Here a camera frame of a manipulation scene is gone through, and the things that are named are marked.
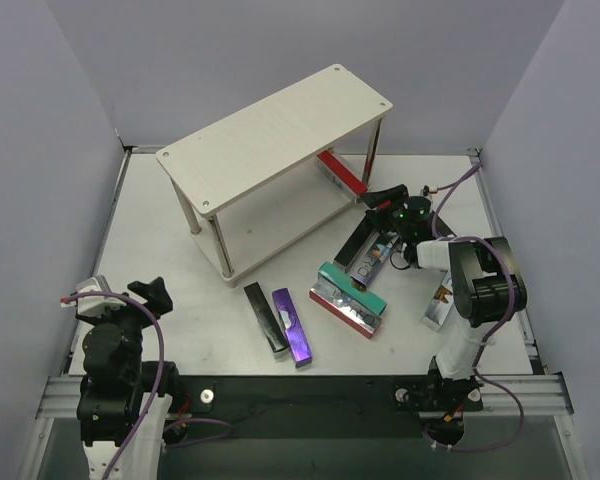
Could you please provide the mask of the red silver toothpaste box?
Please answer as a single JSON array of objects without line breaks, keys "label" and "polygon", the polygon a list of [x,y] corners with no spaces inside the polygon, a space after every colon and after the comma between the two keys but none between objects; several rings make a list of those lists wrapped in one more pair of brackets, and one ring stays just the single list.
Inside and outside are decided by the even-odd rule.
[{"label": "red silver toothpaste box", "polygon": [[379,314],[373,313],[328,281],[319,279],[310,289],[309,297],[368,339],[372,338],[381,326],[382,319]]}]

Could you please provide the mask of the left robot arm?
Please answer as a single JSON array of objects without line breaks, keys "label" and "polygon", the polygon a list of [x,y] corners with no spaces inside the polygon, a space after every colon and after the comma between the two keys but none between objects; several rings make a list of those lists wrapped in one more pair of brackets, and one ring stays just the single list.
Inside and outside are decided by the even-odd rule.
[{"label": "left robot arm", "polygon": [[84,376],[76,416],[92,479],[154,479],[170,410],[183,386],[165,347],[145,361],[143,332],[172,311],[163,278],[134,281],[125,292],[110,290],[102,276],[76,288],[65,304],[90,325],[82,341]]}]

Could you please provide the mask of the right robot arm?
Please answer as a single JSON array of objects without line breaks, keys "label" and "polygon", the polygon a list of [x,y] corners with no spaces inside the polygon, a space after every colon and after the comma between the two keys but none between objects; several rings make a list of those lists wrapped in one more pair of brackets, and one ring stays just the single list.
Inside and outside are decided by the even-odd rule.
[{"label": "right robot arm", "polygon": [[441,350],[432,358],[423,391],[410,398],[437,408],[463,401],[480,386],[476,369],[495,332],[526,307],[526,286],[508,240],[455,234],[430,195],[412,196],[404,185],[360,199],[374,229],[398,237],[408,266],[443,271],[450,281],[453,305],[441,328]]}]

